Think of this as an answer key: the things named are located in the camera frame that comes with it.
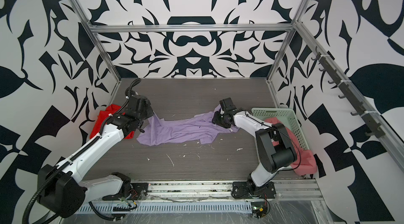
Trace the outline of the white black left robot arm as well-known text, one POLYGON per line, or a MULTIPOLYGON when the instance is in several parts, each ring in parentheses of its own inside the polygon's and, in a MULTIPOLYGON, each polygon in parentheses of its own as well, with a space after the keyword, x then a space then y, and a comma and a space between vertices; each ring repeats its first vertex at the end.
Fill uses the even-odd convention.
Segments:
POLYGON ((144 121, 153 115, 150 101, 133 93, 126 104, 102 122, 96 135, 78 151, 55 166, 46 165, 38 173, 37 192, 29 201, 23 221, 28 221, 34 203, 46 207, 56 216, 67 218, 82 204, 103 197, 126 200, 130 196, 130 178, 114 172, 111 175, 85 181, 87 172, 112 147, 130 133, 141 130, 144 121))

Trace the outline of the purple t shirt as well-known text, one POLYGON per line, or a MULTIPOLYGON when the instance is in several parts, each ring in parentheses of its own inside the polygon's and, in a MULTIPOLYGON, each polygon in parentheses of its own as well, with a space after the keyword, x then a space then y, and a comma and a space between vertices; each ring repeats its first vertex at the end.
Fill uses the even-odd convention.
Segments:
POLYGON ((198 140, 201 144, 211 144, 220 133, 237 133, 239 128, 223 128, 212 123, 214 113, 221 108, 217 106, 214 111, 195 115, 184 120, 165 121, 153 114, 148 118, 149 125, 140 133, 137 141, 146 146, 158 146, 168 143, 185 143, 198 140))

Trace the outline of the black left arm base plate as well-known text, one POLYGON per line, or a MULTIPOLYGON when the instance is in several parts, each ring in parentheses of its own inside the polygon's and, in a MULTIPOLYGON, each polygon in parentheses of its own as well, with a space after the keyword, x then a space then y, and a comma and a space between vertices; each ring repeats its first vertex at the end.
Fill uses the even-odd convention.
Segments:
POLYGON ((127 200, 139 200, 142 196, 147 195, 149 183, 123 183, 118 193, 114 195, 105 196, 104 201, 120 200, 126 198, 127 200))

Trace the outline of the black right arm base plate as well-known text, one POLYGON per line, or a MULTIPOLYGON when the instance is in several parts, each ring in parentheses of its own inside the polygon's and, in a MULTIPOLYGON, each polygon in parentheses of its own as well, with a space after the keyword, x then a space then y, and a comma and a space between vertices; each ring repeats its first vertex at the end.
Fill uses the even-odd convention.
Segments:
POLYGON ((251 181, 235 181, 232 184, 231 196, 235 199, 267 198, 274 199, 277 192, 273 182, 269 181, 261 187, 251 181))

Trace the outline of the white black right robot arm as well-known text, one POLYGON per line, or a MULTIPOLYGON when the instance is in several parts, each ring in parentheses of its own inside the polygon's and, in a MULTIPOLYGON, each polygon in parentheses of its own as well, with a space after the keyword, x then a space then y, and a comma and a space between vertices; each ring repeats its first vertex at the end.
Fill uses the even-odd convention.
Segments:
POLYGON ((219 105, 213 124, 225 129, 237 127, 245 130, 256 141, 259 164, 247 179, 250 194, 263 190, 278 172, 293 170, 291 165, 299 157, 298 147, 283 124, 266 123, 247 110, 236 108, 231 98, 221 100, 219 105))

